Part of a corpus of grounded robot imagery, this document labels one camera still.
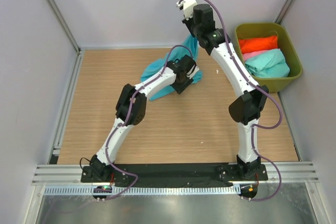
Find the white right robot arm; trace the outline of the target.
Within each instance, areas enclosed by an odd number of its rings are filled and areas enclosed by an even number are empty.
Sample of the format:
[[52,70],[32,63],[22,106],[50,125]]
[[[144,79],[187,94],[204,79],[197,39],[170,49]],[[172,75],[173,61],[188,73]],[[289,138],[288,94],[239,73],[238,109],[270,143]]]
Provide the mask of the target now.
[[258,123],[268,94],[266,86],[260,86],[234,53],[234,47],[224,28],[216,28],[213,9],[209,4],[196,0],[184,0],[177,4],[183,11],[183,23],[199,45],[219,64],[236,94],[236,100],[229,106],[229,114],[237,123],[239,150],[236,172],[243,180],[255,178],[261,168],[261,158],[256,154]]

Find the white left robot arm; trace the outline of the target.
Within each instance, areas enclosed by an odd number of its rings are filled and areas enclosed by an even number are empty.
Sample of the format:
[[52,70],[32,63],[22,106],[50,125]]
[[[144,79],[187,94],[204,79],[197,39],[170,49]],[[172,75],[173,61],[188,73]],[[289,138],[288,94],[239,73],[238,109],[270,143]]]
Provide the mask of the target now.
[[198,71],[196,61],[185,55],[180,60],[168,61],[152,77],[135,86],[126,84],[116,105],[113,127],[102,148],[92,156],[86,173],[100,182],[106,182],[113,173],[112,164],[126,136],[144,119],[147,101],[166,87],[182,93]]

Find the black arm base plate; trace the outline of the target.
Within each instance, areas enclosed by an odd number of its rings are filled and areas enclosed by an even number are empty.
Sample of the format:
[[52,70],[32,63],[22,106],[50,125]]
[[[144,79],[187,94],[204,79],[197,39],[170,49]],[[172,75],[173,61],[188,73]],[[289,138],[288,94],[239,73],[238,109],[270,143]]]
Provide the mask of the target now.
[[268,180],[264,164],[261,164],[258,169],[247,172],[236,163],[118,164],[117,167],[122,171],[118,172],[108,166],[104,169],[105,174],[101,177],[95,174],[90,166],[85,166],[80,181],[82,183],[103,183],[110,182],[113,178],[116,183],[121,183],[127,181],[126,173],[137,174],[138,182],[166,178],[172,179],[174,182],[182,178],[201,178],[203,180],[209,178],[215,181],[221,178],[225,182]]

